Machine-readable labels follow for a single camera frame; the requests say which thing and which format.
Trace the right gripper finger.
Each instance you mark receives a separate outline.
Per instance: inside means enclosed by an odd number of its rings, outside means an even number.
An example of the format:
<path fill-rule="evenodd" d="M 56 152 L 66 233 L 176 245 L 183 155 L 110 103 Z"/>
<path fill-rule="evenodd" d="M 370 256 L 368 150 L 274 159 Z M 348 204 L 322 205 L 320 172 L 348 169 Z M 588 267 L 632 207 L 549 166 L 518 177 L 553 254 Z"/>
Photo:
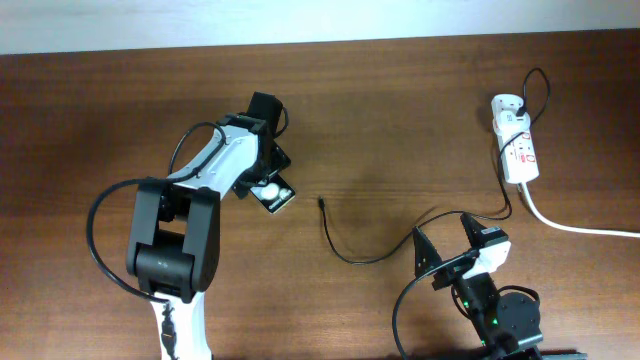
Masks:
<path fill-rule="evenodd" d="M 427 235 L 418 227 L 412 229 L 414 243 L 414 274 L 421 277 L 443 263 L 441 256 Z"/>
<path fill-rule="evenodd" d="M 503 241 L 503 230 L 500 227 L 487 228 L 468 213 L 463 213 L 460 220 L 469 243 L 474 249 L 485 248 Z"/>

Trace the black Galaxy flip phone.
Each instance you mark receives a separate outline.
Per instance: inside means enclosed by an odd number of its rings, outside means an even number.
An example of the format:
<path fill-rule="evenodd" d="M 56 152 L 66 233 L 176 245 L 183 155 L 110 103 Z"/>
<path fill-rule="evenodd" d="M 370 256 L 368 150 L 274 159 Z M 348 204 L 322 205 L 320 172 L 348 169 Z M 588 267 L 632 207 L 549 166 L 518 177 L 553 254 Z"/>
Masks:
<path fill-rule="evenodd" d="M 295 189 L 281 175 L 252 187 L 250 192 L 269 214 L 276 214 L 296 196 Z"/>

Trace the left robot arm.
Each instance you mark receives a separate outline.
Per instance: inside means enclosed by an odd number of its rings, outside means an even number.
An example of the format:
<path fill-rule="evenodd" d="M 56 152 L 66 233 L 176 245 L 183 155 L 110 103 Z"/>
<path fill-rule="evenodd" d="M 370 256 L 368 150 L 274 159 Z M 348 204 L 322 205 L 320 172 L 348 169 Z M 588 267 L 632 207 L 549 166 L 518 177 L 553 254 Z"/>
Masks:
<path fill-rule="evenodd" d="M 138 187 L 126 269 L 153 298 L 162 358 L 212 358 L 204 295 L 219 263 L 221 201 L 253 195 L 275 214 L 294 198 L 280 175 L 291 160 L 275 142 L 287 118 L 279 99 L 256 92 L 246 111 L 215 123 L 187 165 Z"/>

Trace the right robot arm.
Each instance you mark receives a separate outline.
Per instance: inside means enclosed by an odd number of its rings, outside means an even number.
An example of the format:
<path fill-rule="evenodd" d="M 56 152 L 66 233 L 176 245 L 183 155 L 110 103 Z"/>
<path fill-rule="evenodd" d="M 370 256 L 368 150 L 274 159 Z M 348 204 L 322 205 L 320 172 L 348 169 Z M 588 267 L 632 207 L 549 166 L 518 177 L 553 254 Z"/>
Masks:
<path fill-rule="evenodd" d="M 415 278 L 403 290 L 408 293 L 421 280 L 432 277 L 434 290 L 448 289 L 456 308 L 471 322 L 481 346 L 457 354 L 457 359 L 586 359 L 577 351 L 543 353 L 540 328 L 541 300 L 530 288 L 506 285 L 498 288 L 491 274 L 503 265 L 511 242 L 499 227 L 486 227 L 470 214 L 460 216 L 470 248 L 448 260 L 441 258 L 426 234 L 415 227 Z"/>

